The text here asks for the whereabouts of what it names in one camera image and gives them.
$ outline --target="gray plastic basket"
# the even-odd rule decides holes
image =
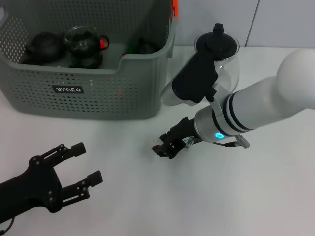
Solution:
[[[18,111],[87,119],[146,119],[159,111],[177,23],[170,0],[0,0],[1,6],[0,88]],[[70,55],[48,66],[19,64],[38,33],[86,24],[111,40],[100,69],[68,68]],[[162,49],[122,57],[140,37]],[[66,85],[84,93],[53,89]]]

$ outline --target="blue indicator light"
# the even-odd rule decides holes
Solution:
[[[215,133],[215,137],[218,139],[223,139],[225,136],[221,133]]]

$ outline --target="black teapot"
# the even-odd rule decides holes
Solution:
[[[65,52],[63,33],[55,35],[49,32],[38,34],[29,46],[25,47],[27,55],[42,63],[51,63],[60,59]]]

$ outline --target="printed logo on basket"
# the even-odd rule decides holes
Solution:
[[[55,93],[84,93],[82,86],[52,85]]]

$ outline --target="glass kettle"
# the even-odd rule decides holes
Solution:
[[[240,49],[238,40],[224,32],[223,24],[215,24],[212,31],[198,36],[194,43],[196,52],[206,47],[214,55],[215,70],[220,83],[233,92],[239,81],[240,66],[237,53]]]

